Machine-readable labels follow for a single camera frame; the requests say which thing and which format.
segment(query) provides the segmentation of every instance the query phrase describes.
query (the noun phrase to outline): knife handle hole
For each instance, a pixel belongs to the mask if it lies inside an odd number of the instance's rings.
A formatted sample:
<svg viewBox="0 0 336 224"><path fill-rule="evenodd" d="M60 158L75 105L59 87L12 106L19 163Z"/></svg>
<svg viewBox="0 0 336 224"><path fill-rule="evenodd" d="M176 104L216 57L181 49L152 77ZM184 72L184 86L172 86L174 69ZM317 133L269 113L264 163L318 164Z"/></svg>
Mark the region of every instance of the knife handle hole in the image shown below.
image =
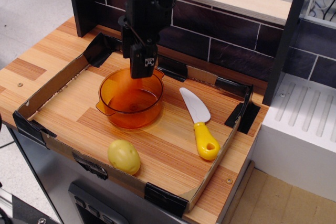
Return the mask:
<svg viewBox="0 0 336 224"><path fill-rule="evenodd" d="M208 143L208 144L206 145L206 148L210 151L210 150L213 150L213 149L215 148L215 145L212 144L212 143Z"/></svg>

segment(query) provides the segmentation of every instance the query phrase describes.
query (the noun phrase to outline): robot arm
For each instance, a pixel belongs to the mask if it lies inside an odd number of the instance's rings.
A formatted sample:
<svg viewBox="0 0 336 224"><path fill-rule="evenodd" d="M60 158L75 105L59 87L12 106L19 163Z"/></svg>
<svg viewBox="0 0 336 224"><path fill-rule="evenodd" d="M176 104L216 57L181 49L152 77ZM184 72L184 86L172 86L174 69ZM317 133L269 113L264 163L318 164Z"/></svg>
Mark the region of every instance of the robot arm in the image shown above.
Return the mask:
<svg viewBox="0 0 336 224"><path fill-rule="evenodd" d="M127 0L119 18L123 57L130 58L133 79L150 77L157 59L159 32L171 24L176 0Z"/></svg>

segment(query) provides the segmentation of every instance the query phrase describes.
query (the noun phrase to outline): black tape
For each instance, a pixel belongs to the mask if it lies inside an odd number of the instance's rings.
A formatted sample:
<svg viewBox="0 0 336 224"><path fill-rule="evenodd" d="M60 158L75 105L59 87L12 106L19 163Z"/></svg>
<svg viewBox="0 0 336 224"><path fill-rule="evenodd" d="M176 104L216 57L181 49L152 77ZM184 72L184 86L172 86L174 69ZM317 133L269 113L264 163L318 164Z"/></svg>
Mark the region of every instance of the black tape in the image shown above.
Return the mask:
<svg viewBox="0 0 336 224"><path fill-rule="evenodd" d="M80 164L85 170L89 171L90 173L96 174L98 178L101 178L103 180L108 179L109 175L103 167L80 157L76 153L72 153L72 155L75 161Z"/></svg>
<svg viewBox="0 0 336 224"><path fill-rule="evenodd" d="M236 120L239 116L241 116L238 131L244 134L248 133L260 110L260 107L252 102L253 85L246 87L249 89L244 96L244 103L238 104L224 123L226 126L233 128L235 126Z"/></svg>
<svg viewBox="0 0 336 224"><path fill-rule="evenodd" d="M217 77L215 86L217 88L223 89L231 94L235 94L239 97L245 97L249 92L250 87L247 85L240 84L235 81L227 80L222 77Z"/></svg>
<svg viewBox="0 0 336 224"><path fill-rule="evenodd" d="M45 132L53 137L56 137L57 135L48 130L47 128L43 127L41 124L39 124L36 121L28 121L26 120L19 112L15 111L13 113L13 119L16 124L18 132L35 141L36 143L42 145L43 147L46 147L46 143L43 140L42 132Z"/></svg>
<svg viewBox="0 0 336 224"><path fill-rule="evenodd" d="M99 33L83 54L92 66L99 68L113 52L120 51L121 48L120 40Z"/></svg>
<svg viewBox="0 0 336 224"><path fill-rule="evenodd" d="M186 199L176 196L151 183L146 183L144 198L179 217L182 217L188 204Z"/></svg>
<svg viewBox="0 0 336 224"><path fill-rule="evenodd" d="M158 55L158 69L160 69L166 76L169 76L180 82L184 82L188 76L187 65L176 60Z"/></svg>

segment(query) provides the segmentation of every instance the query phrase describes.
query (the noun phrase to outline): bowl handle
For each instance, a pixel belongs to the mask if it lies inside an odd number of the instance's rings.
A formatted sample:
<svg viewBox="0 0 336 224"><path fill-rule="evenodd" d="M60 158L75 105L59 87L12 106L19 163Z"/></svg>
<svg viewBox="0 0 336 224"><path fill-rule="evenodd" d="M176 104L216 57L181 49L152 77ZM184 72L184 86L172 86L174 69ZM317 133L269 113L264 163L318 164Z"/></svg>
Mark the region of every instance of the bowl handle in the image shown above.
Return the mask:
<svg viewBox="0 0 336 224"><path fill-rule="evenodd" d="M102 100L99 100L99 102L96 104L96 108L103 113L104 115L111 116L115 114L115 110L107 107Z"/></svg>

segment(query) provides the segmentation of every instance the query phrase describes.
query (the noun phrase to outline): gray floor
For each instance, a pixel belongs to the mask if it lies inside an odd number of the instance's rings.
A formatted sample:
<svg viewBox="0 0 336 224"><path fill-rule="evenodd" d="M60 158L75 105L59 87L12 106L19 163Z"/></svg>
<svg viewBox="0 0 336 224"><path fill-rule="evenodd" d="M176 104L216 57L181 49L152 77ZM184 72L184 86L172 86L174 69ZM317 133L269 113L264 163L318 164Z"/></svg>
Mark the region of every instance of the gray floor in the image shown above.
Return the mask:
<svg viewBox="0 0 336 224"><path fill-rule="evenodd" d="M0 69L72 15L71 0L0 0ZM58 220L12 141L3 125L0 131L0 182L3 189Z"/></svg>

